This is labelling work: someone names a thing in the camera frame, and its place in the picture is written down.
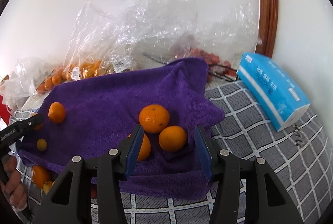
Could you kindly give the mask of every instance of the finger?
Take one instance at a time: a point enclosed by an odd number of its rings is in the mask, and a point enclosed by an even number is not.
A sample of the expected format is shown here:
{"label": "finger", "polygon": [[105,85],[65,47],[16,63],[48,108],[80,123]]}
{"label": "finger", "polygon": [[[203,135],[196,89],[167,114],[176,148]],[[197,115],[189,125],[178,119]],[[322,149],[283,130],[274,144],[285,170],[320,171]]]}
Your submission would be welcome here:
{"label": "finger", "polygon": [[17,204],[17,208],[23,209],[25,204],[27,203],[27,199],[28,199],[28,194],[24,193],[22,198],[20,199],[19,203]]}
{"label": "finger", "polygon": [[25,193],[25,188],[23,184],[19,184],[18,187],[14,190],[13,194],[9,198],[11,205],[16,207]]}
{"label": "finger", "polygon": [[5,186],[5,191],[7,194],[11,194],[21,183],[21,174],[18,170],[14,170],[9,177],[8,183]]}
{"label": "finger", "polygon": [[0,187],[1,187],[1,191],[4,192],[5,191],[5,185],[1,181],[0,181]]}
{"label": "finger", "polygon": [[16,169],[17,159],[14,156],[10,156],[6,163],[3,164],[3,169],[6,172],[12,172]]}

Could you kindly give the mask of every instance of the blue gripper pad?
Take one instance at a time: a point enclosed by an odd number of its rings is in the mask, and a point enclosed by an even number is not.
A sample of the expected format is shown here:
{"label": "blue gripper pad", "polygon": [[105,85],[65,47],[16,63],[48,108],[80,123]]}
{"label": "blue gripper pad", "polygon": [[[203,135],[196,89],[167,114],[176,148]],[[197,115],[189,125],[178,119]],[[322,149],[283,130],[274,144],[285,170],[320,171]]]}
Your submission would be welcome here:
{"label": "blue gripper pad", "polygon": [[124,176],[126,177],[126,179],[128,179],[134,173],[143,138],[144,130],[142,126],[140,126],[126,157],[126,170],[124,172]]}
{"label": "blue gripper pad", "polygon": [[196,146],[196,153],[199,157],[201,168],[204,171],[204,175],[209,179],[213,179],[212,158],[204,142],[204,138],[198,127],[194,129],[194,142]]}

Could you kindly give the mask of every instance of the gray plaid fabric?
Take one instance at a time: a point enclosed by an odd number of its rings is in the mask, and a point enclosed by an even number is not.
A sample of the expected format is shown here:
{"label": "gray plaid fabric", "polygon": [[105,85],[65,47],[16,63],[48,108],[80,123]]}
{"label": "gray plaid fabric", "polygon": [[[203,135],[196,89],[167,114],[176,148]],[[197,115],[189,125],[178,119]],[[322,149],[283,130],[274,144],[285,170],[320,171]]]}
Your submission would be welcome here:
{"label": "gray plaid fabric", "polygon": [[[225,113],[224,121],[212,127],[213,139],[222,149],[253,160],[263,157],[271,165],[294,201],[306,224],[314,224],[329,205],[333,195],[332,146],[317,115],[309,109],[297,122],[276,132],[251,92],[241,81],[226,83],[205,91],[205,97]],[[18,110],[12,122],[34,112]],[[15,149],[11,154],[18,159]],[[29,189],[29,207],[38,211],[45,194],[31,182],[31,167],[19,159],[17,169]],[[213,210],[217,184],[200,200],[180,200],[122,193],[127,222],[130,224],[208,223]],[[237,223],[244,224],[246,180],[240,182]],[[98,203],[91,200],[93,223],[98,223]]]}

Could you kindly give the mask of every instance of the purple cloth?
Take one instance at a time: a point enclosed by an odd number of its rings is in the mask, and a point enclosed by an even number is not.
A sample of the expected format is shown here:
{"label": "purple cloth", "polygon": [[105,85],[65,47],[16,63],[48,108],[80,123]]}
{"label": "purple cloth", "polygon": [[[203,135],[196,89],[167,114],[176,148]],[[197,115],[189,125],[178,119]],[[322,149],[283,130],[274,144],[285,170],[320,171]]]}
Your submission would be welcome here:
{"label": "purple cloth", "polygon": [[[158,134],[148,134],[150,156],[138,162],[134,175],[120,182],[121,191],[160,197],[199,199],[206,195],[204,177],[194,146],[194,127],[209,130],[224,119],[223,110],[204,98],[207,64],[186,58],[161,68],[106,75],[56,86],[39,113],[44,125],[17,144],[26,165],[42,165],[60,173],[74,155],[98,157],[126,138],[139,123],[141,109],[160,104],[170,113],[169,125],[188,131],[188,144],[176,153],[163,151]],[[48,119],[53,102],[66,109],[60,125]],[[48,143],[46,152],[36,148],[38,139]]]}

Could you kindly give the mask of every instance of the red object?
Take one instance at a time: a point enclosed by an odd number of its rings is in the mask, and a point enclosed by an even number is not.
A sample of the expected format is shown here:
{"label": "red object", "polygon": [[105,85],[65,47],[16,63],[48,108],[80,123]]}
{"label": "red object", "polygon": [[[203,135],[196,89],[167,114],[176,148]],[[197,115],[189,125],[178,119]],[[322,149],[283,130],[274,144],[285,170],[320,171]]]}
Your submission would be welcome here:
{"label": "red object", "polygon": [[2,104],[2,96],[0,96],[0,117],[8,125],[10,113],[7,111],[7,106]]}

